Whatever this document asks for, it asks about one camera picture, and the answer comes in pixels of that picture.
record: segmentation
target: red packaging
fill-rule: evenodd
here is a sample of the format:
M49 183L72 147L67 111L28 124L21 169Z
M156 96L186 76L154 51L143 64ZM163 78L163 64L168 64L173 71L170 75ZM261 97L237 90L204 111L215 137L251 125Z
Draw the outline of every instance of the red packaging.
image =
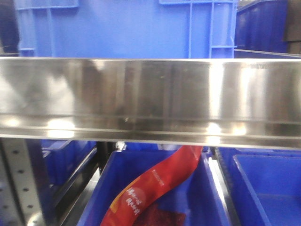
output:
M132 226L148 206L193 173L201 152L201 146L182 146L137 177L117 195L100 225Z

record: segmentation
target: metal rail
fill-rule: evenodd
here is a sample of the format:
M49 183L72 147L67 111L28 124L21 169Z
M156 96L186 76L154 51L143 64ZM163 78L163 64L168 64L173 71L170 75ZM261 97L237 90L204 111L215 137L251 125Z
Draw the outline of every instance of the metal rail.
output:
M301 59L300 54L272 53L255 50L236 49L235 58L260 58L260 59Z
M301 148L301 60L0 59L0 137Z
M76 200L97 171L99 164L96 152L96 148L93 148L65 184L54 194L53 204L58 225L62 225L69 218Z

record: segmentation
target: blue plastic bin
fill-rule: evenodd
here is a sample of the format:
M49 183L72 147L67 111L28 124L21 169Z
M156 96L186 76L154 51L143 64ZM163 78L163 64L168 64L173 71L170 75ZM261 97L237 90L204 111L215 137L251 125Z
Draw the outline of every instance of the blue plastic bin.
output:
M300 225L301 158L235 155L233 177L242 225Z
M240 8L235 32L237 48L286 53L286 11L287 0L256 0Z
M113 199L131 181L173 151L113 152L77 226L99 226ZM185 226L229 226L205 153L196 171L157 200L162 210L186 214Z
M15 0L21 56L232 58L237 0Z
M224 173L229 187L232 187L232 164L234 155L262 155L262 156L282 156L282 157L301 157L301 151L298 150L275 150L258 148L233 148L219 147L217 151L220 157L220 166Z
M64 184L95 145L95 141L41 140L50 183Z
M41 140L42 150L51 152L51 158L46 161L49 178L54 178L53 184L62 185L76 168L76 141Z

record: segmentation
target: blue storage container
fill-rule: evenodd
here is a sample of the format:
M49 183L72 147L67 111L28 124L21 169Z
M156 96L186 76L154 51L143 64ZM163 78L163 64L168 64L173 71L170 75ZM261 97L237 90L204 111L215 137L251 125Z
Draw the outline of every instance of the blue storage container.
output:
M99 226L114 198L136 177L173 151L113 152L77 226ZM185 226L230 226L206 153L195 172L156 201L162 210L186 214Z
M237 48L286 53L286 11L287 0L256 0L240 8L235 32Z
M301 158L235 155L233 178L242 225L300 225Z
M49 178L54 178L55 185L62 185L71 176L76 168L76 141L70 140L41 140L42 150L50 151L51 166L54 168L48 171Z
M237 0L15 0L21 56L232 58Z
M41 140L50 183L64 184L95 145L95 141Z
M229 187L232 187L233 156L243 155L262 155L262 156L282 156L282 157L301 157L301 151L298 150L275 150L275 149L258 149L258 148L233 148L219 147L217 150L220 159L220 166L224 173Z

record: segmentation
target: stainless steel shelf edge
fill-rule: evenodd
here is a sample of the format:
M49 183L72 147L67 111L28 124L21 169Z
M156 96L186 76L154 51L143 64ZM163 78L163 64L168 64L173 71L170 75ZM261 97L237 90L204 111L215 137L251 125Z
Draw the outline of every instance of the stainless steel shelf edge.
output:
M272 53L255 50L236 49L235 58L259 58L259 59L301 59L300 54Z
M0 58L0 136L301 148L301 60Z

